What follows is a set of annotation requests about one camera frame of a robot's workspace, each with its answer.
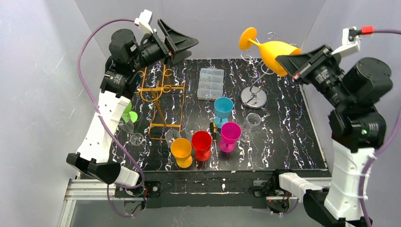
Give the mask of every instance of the black and yellow screwdriver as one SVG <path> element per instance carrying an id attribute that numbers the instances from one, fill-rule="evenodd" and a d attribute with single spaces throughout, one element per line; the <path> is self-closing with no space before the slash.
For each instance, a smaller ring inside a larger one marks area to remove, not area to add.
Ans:
<path id="1" fill-rule="evenodd" d="M 217 146 L 216 146 L 216 141 L 217 141 L 217 127 L 214 122 L 210 123 L 210 133 L 212 134 L 212 139 L 214 142 L 214 149 L 216 149 L 216 154 L 217 154 Z"/>

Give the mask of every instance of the white wall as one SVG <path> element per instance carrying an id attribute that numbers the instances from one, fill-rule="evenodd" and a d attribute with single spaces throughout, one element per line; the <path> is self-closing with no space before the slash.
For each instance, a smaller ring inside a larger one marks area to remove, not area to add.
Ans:
<path id="1" fill-rule="evenodd" d="M 1 226 L 53 227 L 93 107 L 78 79 L 90 30 L 74 1 L 2 0 L 0 7 Z M 84 76 L 98 92 L 105 57 L 92 42 Z"/>
<path id="2" fill-rule="evenodd" d="M 153 12 L 150 24 L 159 36 L 157 25 L 163 19 L 178 32 L 195 37 L 199 44 L 191 48 L 192 59 L 240 58 L 238 40 L 248 27 L 258 29 L 260 42 L 268 32 L 276 32 L 281 40 L 301 45 L 312 27 L 324 0 L 75 0 L 91 30 L 115 18 L 135 19 L 140 12 Z M 130 22 L 110 25 L 96 37 L 105 56 L 111 34 L 126 26 L 137 39 L 143 34 Z"/>
<path id="3" fill-rule="evenodd" d="M 311 51 L 322 44 L 328 44 L 333 49 L 341 45 L 342 29 L 350 26 L 374 25 L 375 28 L 401 29 L 401 14 L 399 0 L 327 0 L 303 46 L 303 52 Z M 341 67 L 348 71 L 359 59 L 375 57 L 386 62 L 392 69 L 394 87 L 376 105 L 380 114 L 386 119 L 387 134 L 392 132 L 396 114 L 401 106 L 401 35 L 375 34 L 373 37 L 363 37 L 361 52 L 342 60 Z M 333 107 L 312 86 L 304 86 L 307 102 L 310 107 L 315 128 L 322 142 L 323 151 L 329 169 L 332 170 L 334 153 L 331 130 L 327 115 Z M 367 201 L 369 214 L 374 220 L 374 226 L 400 226 L 401 186 L 401 133 L 375 162 L 369 180 Z"/>

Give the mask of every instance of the black marble table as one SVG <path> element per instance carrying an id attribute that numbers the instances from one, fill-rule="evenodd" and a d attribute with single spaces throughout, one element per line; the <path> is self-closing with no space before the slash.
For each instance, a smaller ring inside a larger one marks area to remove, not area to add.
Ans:
<path id="1" fill-rule="evenodd" d="M 150 140 L 148 137 L 149 123 L 153 117 L 154 103 L 144 102 L 139 94 L 132 98 L 132 110 L 139 118 L 135 123 L 135 132 L 145 135 L 146 141 L 140 146 L 129 143 L 131 135 L 119 131 L 116 135 L 125 145 L 130 154 L 137 160 L 144 171 L 237 171 L 237 170 L 272 170 L 285 169 L 327 169 L 319 149 L 315 132 L 305 105 L 304 97 L 299 86 L 290 77 L 266 75 L 259 81 L 267 94 L 267 103 L 260 110 L 245 108 L 239 95 L 242 89 L 250 86 L 261 74 L 256 67 L 260 60 L 247 62 L 242 59 L 212 59 L 185 60 L 172 67 L 170 77 L 173 84 L 183 84 L 186 81 L 185 101 L 181 136 L 185 138 L 185 125 L 196 122 L 201 130 L 208 131 L 209 123 L 214 118 L 213 101 L 197 99 L 199 71 L 201 68 L 214 67 L 225 72 L 223 96 L 233 100 L 235 106 L 229 121 L 243 124 L 249 113 L 261 116 L 260 130 L 255 133 L 251 143 L 237 142 L 232 153 L 226 154 L 211 149 L 211 158 L 206 162 L 196 160 L 192 151 L 193 164 L 187 169 L 180 169 L 175 158 L 164 140 Z M 157 63 L 148 67 L 148 87 L 155 87 L 161 80 L 163 65 Z M 143 93 L 147 99 L 152 99 L 150 93 Z M 180 121 L 182 91 L 172 91 L 160 98 L 161 109 L 165 112 L 167 123 Z M 161 137 L 170 128 L 152 128 L 153 136 Z M 133 164 L 113 143 L 110 149 L 111 158 L 122 165 L 132 168 Z"/>

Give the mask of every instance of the purple cable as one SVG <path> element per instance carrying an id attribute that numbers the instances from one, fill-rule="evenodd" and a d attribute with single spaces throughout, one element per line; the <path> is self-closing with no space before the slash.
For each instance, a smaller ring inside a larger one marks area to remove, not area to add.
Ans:
<path id="1" fill-rule="evenodd" d="M 289 213 L 293 212 L 295 210 L 295 208 L 298 206 L 298 203 L 299 203 L 299 201 L 297 199 L 295 204 L 294 204 L 294 206 L 291 209 L 289 209 L 288 211 L 284 212 L 283 215 L 286 215 L 286 214 L 289 214 Z M 257 212 L 261 212 L 261 213 L 272 214 L 272 212 L 266 212 L 266 211 L 263 211 L 263 210 L 257 210 L 257 209 L 252 209 L 252 210 L 257 211 Z"/>
<path id="2" fill-rule="evenodd" d="M 374 30 L 373 33 L 391 33 L 391 34 L 401 35 L 401 30 L 377 29 L 377 30 Z M 358 183 L 358 196 L 360 197 L 359 203 L 361 204 L 361 208 L 362 208 L 363 214 L 365 216 L 365 221 L 366 221 L 367 227 L 372 227 L 372 224 L 370 223 L 365 200 L 363 199 L 364 183 L 365 183 L 365 179 L 366 179 L 364 175 L 368 172 L 370 166 L 374 163 L 374 161 L 389 147 L 389 145 L 395 139 L 398 131 L 400 130 L 400 126 L 401 126 L 401 109 L 398 113 L 397 121 L 395 122 L 395 126 L 394 126 L 394 129 L 392 130 L 390 138 L 377 151 L 375 151 L 375 153 L 373 154 L 374 157 L 368 158 L 368 160 L 366 161 L 366 165 L 363 167 L 361 176 L 359 178 L 359 183 Z"/>
<path id="3" fill-rule="evenodd" d="M 135 159 L 128 153 L 128 151 L 125 149 L 125 147 L 117 140 L 117 138 L 112 134 L 112 132 L 110 131 L 110 129 L 107 127 L 105 121 L 103 120 L 103 117 L 100 115 L 100 111 L 99 108 L 97 107 L 97 103 L 95 98 L 93 97 L 92 93 L 90 92 L 83 76 L 82 76 L 82 72 L 81 72 L 81 58 L 82 55 L 84 54 L 84 51 L 89 43 L 89 41 L 93 38 L 93 36 L 95 36 L 95 34 L 102 29 L 103 27 L 105 27 L 108 24 L 114 23 L 114 22 L 118 22 L 118 21 L 129 21 L 129 22 L 134 22 L 134 20 L 130 20 L 130 19 L 115 19 L 115 20 L 111 20 L 108 21 L 104 24 L 102 24 L 101 26 L 99 26 L 95 31 L 93 31 L 93 33 L 89 36 L 89 38 L 85 41 L 84 46 L 82 47 L 81 52 L 78 55 L 78 61 L 77 61 L 77 69 L 78 69 L 78 75 L 79 75 L 79 79 L 81 80 L 82 85 L 84 86 L 84 89 L 86 90 L 87 94 L 89 95 L 90 100 L 93 103 L 93 106 L 95 107 L 95 110 L 97 113 L 99 113 L 99 120 L 102 123 L 103 127 L 105 128 L 107 134 L 109 134 L 109 136 L 112 138 L 112 140 L 117 144 L 117 146 L 124 152 L 124 154 L 131 160 L 131 162 L 135 165 L 136 169 L 139 171 L 139 174 L 141 176 L 141 182 L 135 186 L 125 186 L 125 185 L 120 185 L 122 188 L 128 188 L 128 189 L 134 189 L 134 188 L 138 188 L 141 187 L 143 185 L 143 183 L 145 182 L 145 175 L 142 171 L 142 169 L 140 168 L 140 166 L 138 165 L 138 163 L 135 161 Z M 112 207 L 112 209 L 120 216 L 123 217 L 132 217 L 132 215 L 124 215 L 119 213 L 113 206 L 113 204 L 111 203 L 110 200 L 110 196 L 109 196 L 109 185 L 107 185 L 107 199 L 110 202 L 110 206 Z"/>

